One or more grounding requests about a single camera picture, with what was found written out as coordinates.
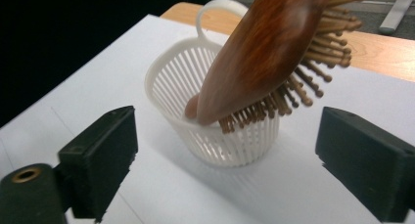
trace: brown wooden surface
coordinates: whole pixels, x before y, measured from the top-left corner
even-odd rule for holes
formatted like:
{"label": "brown wooden surface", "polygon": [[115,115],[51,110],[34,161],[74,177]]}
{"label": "brown wooden surface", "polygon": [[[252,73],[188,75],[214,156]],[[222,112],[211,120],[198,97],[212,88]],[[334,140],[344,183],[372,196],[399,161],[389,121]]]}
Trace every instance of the brown wooden surface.
{"label": "brown wooden surface", "polygon": [[[178,3],[161,18],[195,25],[196,14],[201,5]],[[202,26],[206,29],[230,34],[240,18],[222,11],[205,13]],[[345,33],[352,49],[351,65],[397,78],[415,81],[415,41],[381,36],[364,32]]]}

